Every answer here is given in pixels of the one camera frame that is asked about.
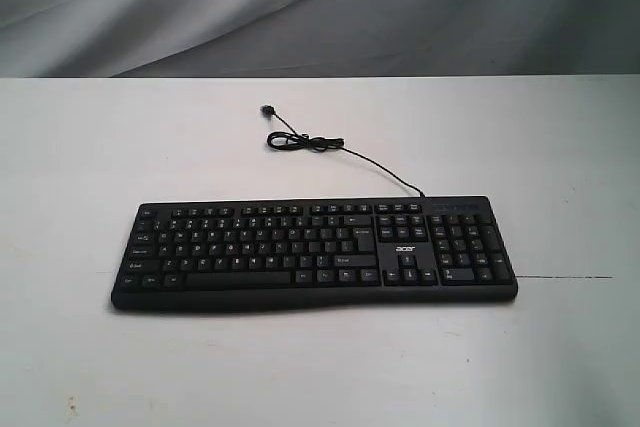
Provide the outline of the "black Acer keyboard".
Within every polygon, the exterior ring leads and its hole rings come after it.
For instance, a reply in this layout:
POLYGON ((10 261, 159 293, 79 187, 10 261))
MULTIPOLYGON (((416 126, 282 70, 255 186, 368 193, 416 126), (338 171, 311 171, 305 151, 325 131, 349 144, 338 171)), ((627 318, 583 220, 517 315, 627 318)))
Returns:
POLYGON ((236 312, 517 293, 486 197, 387 197, 143 204, 111 301, 236 312))

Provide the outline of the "grey backdrop cloth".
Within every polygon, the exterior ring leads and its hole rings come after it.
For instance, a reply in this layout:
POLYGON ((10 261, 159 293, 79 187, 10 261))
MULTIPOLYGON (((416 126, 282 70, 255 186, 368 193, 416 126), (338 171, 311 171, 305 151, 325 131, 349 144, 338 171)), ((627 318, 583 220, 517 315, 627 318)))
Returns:
POLYGON ((639 0, 1 0, 5 77, 638 69, 639 0))

